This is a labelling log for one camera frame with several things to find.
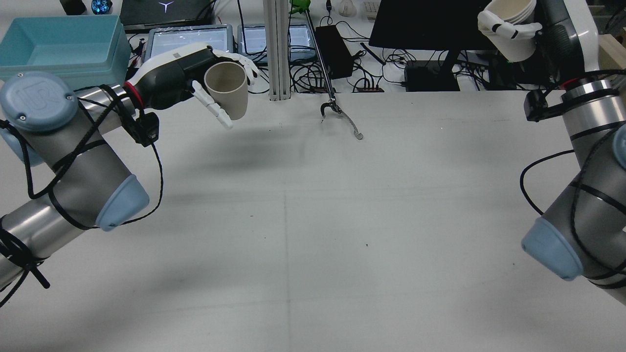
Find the wooden block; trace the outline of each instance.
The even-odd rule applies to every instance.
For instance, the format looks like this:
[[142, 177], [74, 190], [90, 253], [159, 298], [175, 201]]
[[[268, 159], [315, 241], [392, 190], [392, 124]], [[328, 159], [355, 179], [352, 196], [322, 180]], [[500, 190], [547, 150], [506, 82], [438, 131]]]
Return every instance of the wooden block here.
[[600, 42], [598, 63], [601, 70], [626, 68], [626, 48], [617, 39], [610, 34], [601, 34], [598, 41]]

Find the electronic device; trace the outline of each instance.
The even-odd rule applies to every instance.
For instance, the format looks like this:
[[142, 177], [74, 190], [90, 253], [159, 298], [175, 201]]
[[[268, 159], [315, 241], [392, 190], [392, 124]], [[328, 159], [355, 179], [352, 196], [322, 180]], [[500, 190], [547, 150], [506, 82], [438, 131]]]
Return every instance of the electronic device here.
[[152, 28], [211, 24], [209, 0], [124, 0], [120, 21], [126, 33], [148, 33]]
[[213, 49], [235, 52], [233, 29], [229, 24], [153, 28], [148, 35], [143, 60], [190, 43], [208, 43]]
[[319, 26], [315, 29], [315, 37], [330, 78], [335, 80], [352, 76], [354, 58], [348, 51], [337, 27]]
[[[382, 0], [369, 45], [392, 49], [447, 50], [443, 63], [438, 60], [418, 61], [414, 69], [424, 71], [420, 76], [435, 76], [433, 80], [441, 81], [437, 90], [458, 91], [452, 69], [461, 50], [495, 49], [478, 30], [476, 20], [488, 3], [489, 0]], [[428, 86], [416, 86], [416, 89], [432, 90]]]
[[93, 14], [108, 14], [113, 6], [111, 0], [91, 0], [91, 12]]
[[[259, 65], [267, 65], [266, 38], [264, 24], [246, 24], [245, 42], [241, 25], [237, 28], [239, 41], [237, 52]], [[291, 23], [289, 26], [289, 62], [308, 61], [316, 57], [312, 41], [313, 34], [306, 23]]]
[[366, 1], [363, 3], [363, 8], [365, 9], [365, 17], [367, 19], [376, 19], [376, 15], [378, 14], [378, 7], [381, 5], [380, 1]]

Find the laptop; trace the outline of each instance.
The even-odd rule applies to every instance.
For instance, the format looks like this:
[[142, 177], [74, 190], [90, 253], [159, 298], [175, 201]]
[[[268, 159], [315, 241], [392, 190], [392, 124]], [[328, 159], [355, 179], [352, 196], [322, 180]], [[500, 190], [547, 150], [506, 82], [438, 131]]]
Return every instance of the laptop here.
[[199, 26], [212, 23], [211, 0], [124, 0], [120, 21], [126, 33], [152, 28]]

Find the white table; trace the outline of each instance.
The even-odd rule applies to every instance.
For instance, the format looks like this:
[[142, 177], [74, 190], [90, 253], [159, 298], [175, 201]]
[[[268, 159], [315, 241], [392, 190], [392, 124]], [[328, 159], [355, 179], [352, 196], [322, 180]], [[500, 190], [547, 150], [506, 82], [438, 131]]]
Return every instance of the white table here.
[[[339, 95], [269, 102], [225, 131], [190, 100], [159, 114], [156, 214], [90, 230], [0, 309], [0, 350], [622, 351], [626, 311], [520, 249], [536, 214], [522, 168], [570, 148], [559, 119], [526, 122], [521, 92]], [[107, 139], [153, 203], [156, 163]], [[0, 214], [27, 199], [0, 144]], [[49, 174], [38, 168], [39, 187]], [[546, 208], [577, 171], [538, 166]]]

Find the black power adapter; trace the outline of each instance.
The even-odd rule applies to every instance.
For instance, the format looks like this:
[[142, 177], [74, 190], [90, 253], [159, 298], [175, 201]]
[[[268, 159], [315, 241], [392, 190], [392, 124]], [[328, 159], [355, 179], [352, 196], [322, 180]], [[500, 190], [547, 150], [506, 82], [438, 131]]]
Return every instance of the black power adapter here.
[[350, 55], [337, 27], [319, 26], [315, 29], [315, 38], [331, 79], [352, 76], [354, 58]]

